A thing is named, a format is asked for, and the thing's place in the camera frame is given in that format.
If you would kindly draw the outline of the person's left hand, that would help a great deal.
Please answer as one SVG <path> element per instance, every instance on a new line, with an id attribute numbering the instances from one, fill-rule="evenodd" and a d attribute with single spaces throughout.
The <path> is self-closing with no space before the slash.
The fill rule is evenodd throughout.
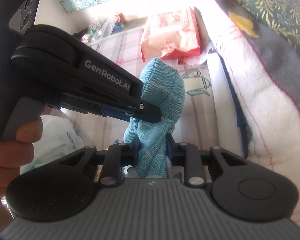
<path id="1" fill-rule="evenodd" d="M 0 142 L 0 197 L 11 181 L 20 175 L 20 167 L 34 159 L 33 143 L 42 137 L 41 119 L 21 125 L 14 140 Z"/>

